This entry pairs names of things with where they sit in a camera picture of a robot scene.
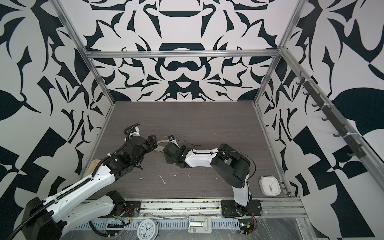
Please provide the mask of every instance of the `white scrap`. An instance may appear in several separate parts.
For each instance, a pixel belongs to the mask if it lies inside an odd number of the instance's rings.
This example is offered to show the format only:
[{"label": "white scrap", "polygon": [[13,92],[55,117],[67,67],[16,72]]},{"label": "white scrap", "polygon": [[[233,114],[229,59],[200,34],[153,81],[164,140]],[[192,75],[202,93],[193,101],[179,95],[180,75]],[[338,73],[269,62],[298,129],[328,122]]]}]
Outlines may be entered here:
[{"label": "white scrap", "polygon": [[[158,174],[160,176],[160,174]],[[161,176],[160,176],[161,177]],[[166,185],[164,179],[161,177],[161,180],[163,180],[164,186]]]}]

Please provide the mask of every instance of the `abstract pattern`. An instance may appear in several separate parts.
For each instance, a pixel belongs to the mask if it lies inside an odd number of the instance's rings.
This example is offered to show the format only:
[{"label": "abstract pattern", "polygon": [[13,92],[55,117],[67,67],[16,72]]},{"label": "abstract pattern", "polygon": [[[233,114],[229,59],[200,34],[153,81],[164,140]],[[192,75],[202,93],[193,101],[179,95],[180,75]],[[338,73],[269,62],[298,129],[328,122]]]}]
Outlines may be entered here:
[{"label": "abstract pattern", "polygon": [[46,0],[0,4],[0,239],[77,181],[109,101]]},{"label": "abstract pattern", "polygon": [[318,237],[384,234],[384,192],[281,59],[259,101],[273,149]]},{"label": "abstract pattern", "polygon": [[95,65],[116,101],[253,100],[272,57],[108,58]]},{"label": "abstract pattern", "polygon": [[310,0],[287,44],[382,159],[383,10],[380,0]]},{"label": "abstract pattern", "polygon": [[277,48],[297,0],[63,0],[92,51]]}]

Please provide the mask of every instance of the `alarm clock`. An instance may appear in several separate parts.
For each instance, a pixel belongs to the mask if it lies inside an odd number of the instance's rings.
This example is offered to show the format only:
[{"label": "alarm clock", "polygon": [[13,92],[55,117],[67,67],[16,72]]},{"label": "alarm clock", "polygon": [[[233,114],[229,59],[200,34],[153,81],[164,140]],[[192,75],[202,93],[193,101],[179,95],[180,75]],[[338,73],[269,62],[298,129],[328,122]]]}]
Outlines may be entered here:
[{"label": "alarm clock", "polygon": [[279,181],[274,176],[261,177],[260,188],[264,195],[272,197],[281,193]]},{"label": "alarm clock", "polygon": [[157,222],[152,219],[145,219],[137,228],[137,237],[139,240],[154,240],[159,233],[159,226]]}]

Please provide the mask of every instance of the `clock face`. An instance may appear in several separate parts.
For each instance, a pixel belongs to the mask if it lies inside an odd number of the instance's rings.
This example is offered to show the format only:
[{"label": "clock face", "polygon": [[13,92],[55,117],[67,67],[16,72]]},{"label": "clock face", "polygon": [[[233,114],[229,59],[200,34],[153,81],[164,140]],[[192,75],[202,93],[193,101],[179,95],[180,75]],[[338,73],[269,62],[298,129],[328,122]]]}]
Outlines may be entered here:
[{"label": "clock face", "polygon": [[279,192],[278,183],[274,178],[263,177],[262,184],[263,184],[264,191],[268,194],[277,194]]},{"label": "clock face", "polygon": [[150,239],[155,234],[155,224],[152,221],[144,220],[137,233],[142,239]]}]

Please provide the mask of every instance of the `table surface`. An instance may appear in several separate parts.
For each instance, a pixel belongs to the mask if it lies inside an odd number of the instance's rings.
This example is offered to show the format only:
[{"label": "table surface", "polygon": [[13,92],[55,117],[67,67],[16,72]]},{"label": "table surface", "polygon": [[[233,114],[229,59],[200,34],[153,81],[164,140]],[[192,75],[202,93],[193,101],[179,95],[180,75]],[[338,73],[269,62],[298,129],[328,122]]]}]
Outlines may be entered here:
[{"label": "table surface", "polygon": [[[226,143],[249,155],[257,170],[249,179],[253,197],[265,197],[259,187],[261,176],[275,176],[270,151],[250,101],[237,102],[116,102],[111,118],[96,149],[94,159],[102,159],[124,143],[123,129],[140,122],[140,135],[169,135],[201,144],[195,149],[213,149]],[[233,197],[232,187],[212,168],[181,169],[167,164],[162,153],[145,155],[143,170],[132,172],[90,197],[97,199],[116,190],[124,198],[225,198]],[[250,173],[254,171],[251,163]]]}]

